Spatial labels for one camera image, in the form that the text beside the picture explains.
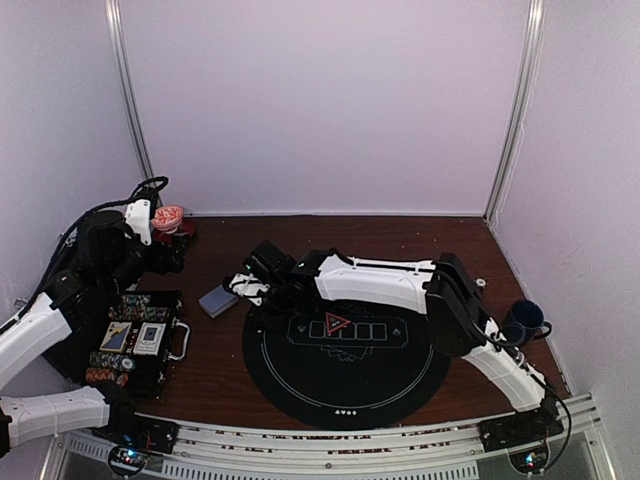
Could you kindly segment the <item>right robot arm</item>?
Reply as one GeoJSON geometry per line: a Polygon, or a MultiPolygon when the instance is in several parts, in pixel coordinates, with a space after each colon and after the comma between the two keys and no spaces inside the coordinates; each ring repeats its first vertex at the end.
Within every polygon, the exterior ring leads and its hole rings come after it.
{"type": "Polygon", "coordinates": [[[229,287],[250,305],[245,366],[290,417],[331,431],[388,427],[431,400],[460,359],[511,407],[504,419],[481,422],[487,450],[571,434],[567,406],[522,352],[550,333],[549,323],[519,301],[498,324],[481,281],[456,255],[397,262],[329,249],[295,259],[266,241],[244,265],[229,287]]]}

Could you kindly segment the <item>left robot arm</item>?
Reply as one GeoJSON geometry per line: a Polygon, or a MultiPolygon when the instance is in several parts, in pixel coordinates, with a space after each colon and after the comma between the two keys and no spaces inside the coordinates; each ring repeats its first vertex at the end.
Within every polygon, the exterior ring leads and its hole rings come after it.
{"type": "Polygon", "coordinates": [[[61,239],[35,295],[1,325],[1,383],[44,356],[75,390],[1,400],[1,451],[77,429],[150,447],[157,428],[136,412],[158,396],[172,360],[181,310],[178,291],[134,292],[146,272],[184,268],[190,230],[152,226],[143,212],[91,212],[61,239]]]}

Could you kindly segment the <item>red triangle marker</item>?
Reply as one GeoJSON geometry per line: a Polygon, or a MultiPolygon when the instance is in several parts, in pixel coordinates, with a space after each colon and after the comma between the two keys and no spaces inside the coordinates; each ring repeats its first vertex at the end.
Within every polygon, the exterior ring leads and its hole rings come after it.
{"type": "Polygon", "coordinates": [[[327,312],[325,314],[326,334],[332,335],[341,329],[346,328],[351,321],[338,315],[327,312]]]}

